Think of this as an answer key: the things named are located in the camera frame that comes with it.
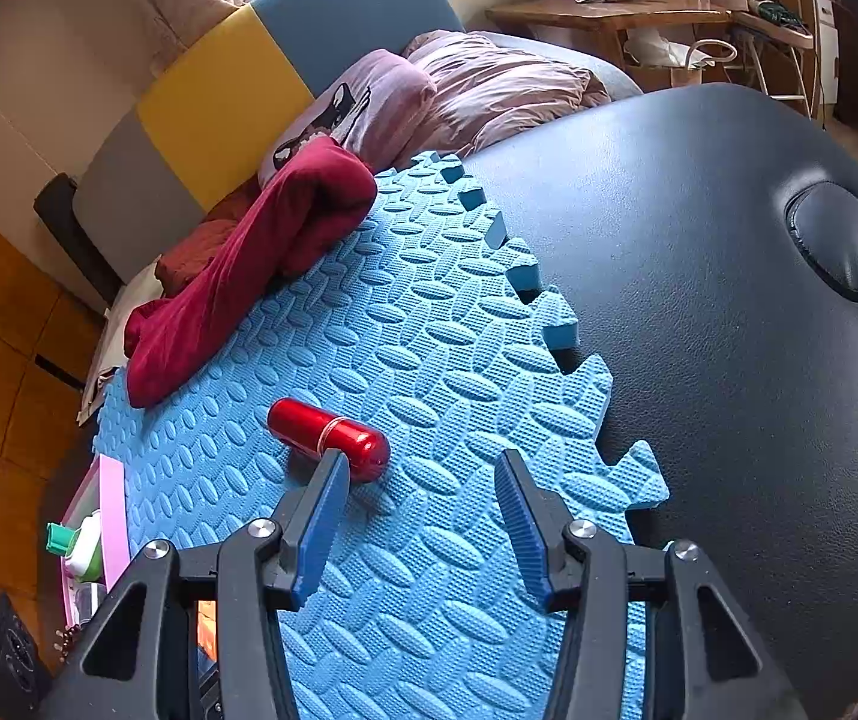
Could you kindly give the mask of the wooden side table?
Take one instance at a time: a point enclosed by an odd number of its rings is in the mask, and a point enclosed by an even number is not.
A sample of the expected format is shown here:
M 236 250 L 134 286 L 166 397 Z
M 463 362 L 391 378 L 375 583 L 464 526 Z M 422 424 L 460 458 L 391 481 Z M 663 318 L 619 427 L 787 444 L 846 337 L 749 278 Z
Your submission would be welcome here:
M 575 0 L 528 0 L 520 4 L 496 5 L 486 10 L 489 21 L 505 34 L 535 37 L 535 28 L 572 29 L 587 36 L 590 50 L 621 70 L 637 67 L 626 62 L 624 44 L 635 29 L 691 28 L 706 37 L 726 32 L 738 41 L 738 55 L 727 60 L 722 71 L 741 71 L 750 85 L 756 85 L 769 98 L 797 106 L 810 119 L 820 105 L 820 57 L 818 37 L 805 36 L 781 28 L 749 11 L 733 11 L 714 5 L 697 5 L 694 0 L 624 0 L 589 2 Z M 785 55 L 784 64 L 793 68 L 797 93 L 776 94 L 769 87 L 764 71 L 763 52 Z

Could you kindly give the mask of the blue foam puzzle mat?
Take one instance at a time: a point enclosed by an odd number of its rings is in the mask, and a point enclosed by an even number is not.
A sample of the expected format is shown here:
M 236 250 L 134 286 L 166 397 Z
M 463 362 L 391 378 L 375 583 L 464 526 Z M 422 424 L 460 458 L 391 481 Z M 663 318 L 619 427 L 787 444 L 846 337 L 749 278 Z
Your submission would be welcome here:
M 564 621 L 523 587 L 494 494 L 507 449 L 571 512 L 629 538 L 668 497 L 645 442 L 607 463 L 596 438 L 613 379 L 536 257 L 455 156 L 377 179 L 367 218 L 255 304 L 185 387 L 150 410 L 115 379 L 94 447 L 125 468 L 128 543 L 180 548 L 269 514 L 296 470 L 268 429 L 284 397 L 375 427 L 379 481 L 354 489 L 319 589 L 281 634 L 307 718 L 536 718 Z

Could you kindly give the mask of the black cylindrical filter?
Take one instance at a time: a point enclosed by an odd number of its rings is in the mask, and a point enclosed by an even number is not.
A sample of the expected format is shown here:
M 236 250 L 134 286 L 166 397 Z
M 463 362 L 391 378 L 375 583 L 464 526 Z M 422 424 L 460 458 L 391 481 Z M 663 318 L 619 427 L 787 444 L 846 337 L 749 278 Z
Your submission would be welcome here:
M 73 598 L 76 608 L 76 622 L 79 626 L 88 624 L 102 605 L 107 589 L 102 582 L 82 582 L 74 587 Z

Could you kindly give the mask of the wooden wardrobe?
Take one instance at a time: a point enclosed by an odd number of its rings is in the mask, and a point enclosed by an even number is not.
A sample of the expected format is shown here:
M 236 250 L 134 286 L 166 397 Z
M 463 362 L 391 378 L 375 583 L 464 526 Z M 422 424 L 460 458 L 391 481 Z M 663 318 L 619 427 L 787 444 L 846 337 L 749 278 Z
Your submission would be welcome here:
M 82 360 L 97 337 L 94 312 L 0 234 L 0 592 L 34 635 L 47 630 L 43 493 L 81 436 Z

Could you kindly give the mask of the pink shallow cardboard box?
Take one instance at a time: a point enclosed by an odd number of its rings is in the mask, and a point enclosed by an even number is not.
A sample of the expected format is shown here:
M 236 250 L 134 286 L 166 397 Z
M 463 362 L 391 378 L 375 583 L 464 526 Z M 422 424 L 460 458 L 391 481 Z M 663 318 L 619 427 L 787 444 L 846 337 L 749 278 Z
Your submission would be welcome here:
M 45 550 L 58 561 L 65 624 L 81 626 L 130 564 L 121 461 L 94 458 L 61 520 L 48 523 Z

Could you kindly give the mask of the red metallic capsule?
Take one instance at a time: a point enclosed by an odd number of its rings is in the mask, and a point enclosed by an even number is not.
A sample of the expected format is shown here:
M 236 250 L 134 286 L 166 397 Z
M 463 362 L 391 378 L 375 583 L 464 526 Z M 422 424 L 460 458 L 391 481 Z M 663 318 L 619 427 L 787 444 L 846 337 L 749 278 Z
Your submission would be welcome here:
M 353 483 L 377 481 L 390 465 L 390 442 L 375 427 L 294 398 L 281 398 L 269 408 L 268 429 L 283 444 L 313 460 L 338 450 L 347 458 Z

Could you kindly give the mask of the green white plug-in device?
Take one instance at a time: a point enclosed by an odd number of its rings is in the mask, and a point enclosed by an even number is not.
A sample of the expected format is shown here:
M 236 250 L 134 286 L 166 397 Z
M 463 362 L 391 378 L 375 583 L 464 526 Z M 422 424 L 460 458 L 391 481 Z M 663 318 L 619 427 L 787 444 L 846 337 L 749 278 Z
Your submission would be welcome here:
M 79 582 L 98 582 L 104 577 L 102 512 L 93 511 L 76 530 L 76 544 L 71 554 L 63 557 L 65 569 Z

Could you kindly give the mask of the maroon blanket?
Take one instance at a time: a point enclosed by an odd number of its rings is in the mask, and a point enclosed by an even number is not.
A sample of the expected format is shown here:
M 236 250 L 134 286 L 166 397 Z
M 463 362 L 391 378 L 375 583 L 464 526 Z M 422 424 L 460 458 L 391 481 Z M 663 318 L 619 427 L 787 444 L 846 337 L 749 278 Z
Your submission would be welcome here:
M 152 408 L 187 383 L 263 294 L 310 270 L 364 220 L 376 197 L 374 174 L 356 154 L 328 137 L 302 146 L 182 293 L 131 312 L 130 405 Z

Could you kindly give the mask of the pink striped duvet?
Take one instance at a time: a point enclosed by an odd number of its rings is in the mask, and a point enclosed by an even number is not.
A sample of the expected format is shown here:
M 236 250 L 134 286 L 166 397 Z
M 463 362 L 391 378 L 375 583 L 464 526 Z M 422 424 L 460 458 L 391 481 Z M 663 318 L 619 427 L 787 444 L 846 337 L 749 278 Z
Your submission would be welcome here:
M 426 71 L 437 94 L 398 154 L 466 158 L 539 125 L 611 101 L 595 71 L 529 50 L 500 47 L 479 32 L 423 32 L 404 57 Z

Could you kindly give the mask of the purple cat pillow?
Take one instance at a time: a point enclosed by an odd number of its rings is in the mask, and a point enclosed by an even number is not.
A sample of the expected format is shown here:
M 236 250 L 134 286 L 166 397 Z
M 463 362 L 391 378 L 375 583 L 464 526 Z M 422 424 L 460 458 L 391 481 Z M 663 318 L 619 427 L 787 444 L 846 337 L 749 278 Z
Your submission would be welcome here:
M 436 83 L 426 71 L 401 55 L 372 50 L 281 133 L 258 169 L 258 184 L 265 187 L 317 135 L 330 137 L 370 169 L 390 167 L 424 121 L 436 94 Z

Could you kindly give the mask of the brown hair claw clip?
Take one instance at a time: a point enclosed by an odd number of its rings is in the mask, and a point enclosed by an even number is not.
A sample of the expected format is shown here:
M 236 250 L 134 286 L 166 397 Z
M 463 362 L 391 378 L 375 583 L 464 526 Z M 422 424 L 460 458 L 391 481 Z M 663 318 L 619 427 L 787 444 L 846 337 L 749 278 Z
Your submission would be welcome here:
M 58 631 L 55 632 L 53 648 L 56 650 L 56 653 L 58 653 L 58 658 L 61 663 L 65 663 L 65 661 L 68 660 L 68 656 L 73 653 L 77 644 L 81 642 L 84 629 L 86 629 L 84 624 L 73 624 L 72 626 L 65 626 L 64 628 L 58 629 Z

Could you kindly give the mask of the black rolled mat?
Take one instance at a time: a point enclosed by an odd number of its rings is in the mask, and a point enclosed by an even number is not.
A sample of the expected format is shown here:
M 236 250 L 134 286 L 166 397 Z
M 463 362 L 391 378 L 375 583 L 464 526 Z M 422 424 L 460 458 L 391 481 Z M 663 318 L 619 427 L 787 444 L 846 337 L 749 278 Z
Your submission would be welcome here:
M 73 210 L 77 183 L 65 172 L 53 176 L 34 200 L 35 214 L 52 234 L 59 247 L 81 271 L 105 304 L 112 304 L 123 281 L 89 239 Z

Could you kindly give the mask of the orange cube block toy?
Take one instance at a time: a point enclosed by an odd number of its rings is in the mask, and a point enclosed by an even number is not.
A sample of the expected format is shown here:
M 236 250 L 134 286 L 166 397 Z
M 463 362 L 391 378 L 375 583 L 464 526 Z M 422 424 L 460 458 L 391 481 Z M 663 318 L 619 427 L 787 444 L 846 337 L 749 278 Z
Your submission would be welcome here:
M 217 626 L 216 603 L 200 601 L 196 605 L 196 640 L 200 649 L 211 661 L 219 658 L 217 655 Z

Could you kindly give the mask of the white folded bag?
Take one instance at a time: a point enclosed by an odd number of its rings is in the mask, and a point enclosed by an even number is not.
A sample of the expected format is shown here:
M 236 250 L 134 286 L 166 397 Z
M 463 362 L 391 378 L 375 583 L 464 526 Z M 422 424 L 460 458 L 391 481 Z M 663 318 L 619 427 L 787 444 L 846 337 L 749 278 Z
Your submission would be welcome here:
M 155 276 L 157 260 L 144 266 L 129 283 L 116 294 L 110 309 L 105 314 L 104 332 L 89 366 L 88 378 L 82 388 L 81 408 L 76 422 L 84 426 L 97 413 L 105 398 L 105 388 L 115 372 L 128 364 L 125 355 L 125 325 L 136 307 L 162 296 L 162 283 Z

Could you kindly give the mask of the grey yellow blue headboard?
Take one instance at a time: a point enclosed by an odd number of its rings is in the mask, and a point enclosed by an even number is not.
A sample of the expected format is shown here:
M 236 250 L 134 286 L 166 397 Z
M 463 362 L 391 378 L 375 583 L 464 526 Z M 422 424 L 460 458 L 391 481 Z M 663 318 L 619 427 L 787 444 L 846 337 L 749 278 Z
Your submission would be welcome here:
M 253 0 L 206 32 L 121 117 L 74 192 L 74 219 L 112 283 L 250 179 L 356 60 L 460 25 L 449 0 Z

